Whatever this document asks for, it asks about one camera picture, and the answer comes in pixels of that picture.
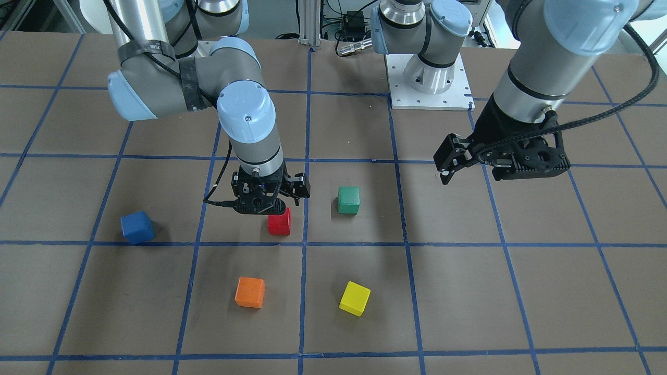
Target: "metal connector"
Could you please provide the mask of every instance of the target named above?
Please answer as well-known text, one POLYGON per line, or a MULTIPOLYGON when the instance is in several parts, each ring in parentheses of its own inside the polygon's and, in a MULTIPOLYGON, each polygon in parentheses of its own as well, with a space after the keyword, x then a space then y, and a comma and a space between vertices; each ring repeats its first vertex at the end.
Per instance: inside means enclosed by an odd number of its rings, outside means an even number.
POLYGON ((372 46, 373 46, 373 40, 368 38, 343 47, 339 47, 336 51, 338 52, 339 56, 347 56, 351 55, 352 53, 363 51, 364 49, 367 49, 368 47, 372 46))

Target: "cube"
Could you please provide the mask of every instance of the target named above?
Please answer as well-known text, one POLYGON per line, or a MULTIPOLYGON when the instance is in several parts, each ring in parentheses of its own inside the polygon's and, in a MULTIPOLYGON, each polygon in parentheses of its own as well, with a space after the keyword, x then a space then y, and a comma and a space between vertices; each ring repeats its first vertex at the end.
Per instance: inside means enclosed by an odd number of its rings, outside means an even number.
POLYGON ((338 188, 338 213, 356 215, 361 204, 360 190, 356 186, 338 188))
POLYGON ((361 316, 366 309, 370 295, 370 289, 353 282, 348 282, 338 308, 350 314, 361 316))
POLYGON ((262 279, 240 277, 234 300, 237 305, 244 308, 261 308, 265 289, 266 285, 262 279))
POLYGON ((121 218, 123 237, 132 245, 155 238, 153 222, 144 211, 135 212, 121 218))
POLYGON ((269 234, 272 236, 289 236, 291 227, 291 211, 289 207, 282 215, 269 215, 269 234))

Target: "red cube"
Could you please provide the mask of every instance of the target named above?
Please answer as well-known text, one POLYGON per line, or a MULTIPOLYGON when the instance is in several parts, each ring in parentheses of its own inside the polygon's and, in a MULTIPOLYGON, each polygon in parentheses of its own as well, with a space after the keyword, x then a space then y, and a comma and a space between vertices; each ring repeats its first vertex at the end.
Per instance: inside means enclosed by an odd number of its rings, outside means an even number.
POLYGON ((269 215, 269 234, 273 236, 289 236, 291 226, 291 211, 289 207, 282 215, 269 215))

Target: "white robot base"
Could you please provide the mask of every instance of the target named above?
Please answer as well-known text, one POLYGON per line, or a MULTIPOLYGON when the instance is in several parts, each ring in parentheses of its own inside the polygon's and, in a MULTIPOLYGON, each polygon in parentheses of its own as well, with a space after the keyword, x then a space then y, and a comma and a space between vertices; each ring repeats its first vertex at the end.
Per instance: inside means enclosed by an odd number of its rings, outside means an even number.
POLYGON ((392 94, 392 107, 396 109, 434 109, 441 111, 467 111, 475 109, 468 76, 461 55, 456 58, 455 75, 450 88, 441 94, 427 94, 413 89, 406 81, 403 70, 412 55, 386 55, 387 78, 392 94))

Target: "orange cube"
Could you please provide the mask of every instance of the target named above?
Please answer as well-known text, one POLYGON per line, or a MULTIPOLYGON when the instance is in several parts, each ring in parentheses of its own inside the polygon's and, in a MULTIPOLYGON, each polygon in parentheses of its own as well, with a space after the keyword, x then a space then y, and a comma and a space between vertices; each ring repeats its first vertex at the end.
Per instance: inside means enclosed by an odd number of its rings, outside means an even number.
POLYGON ((264 290, 266 285, 264 280, 255 278, 239 278, 239 285, 236 287, 236 304, 244 308, 261 308, 264 303, 264 290))

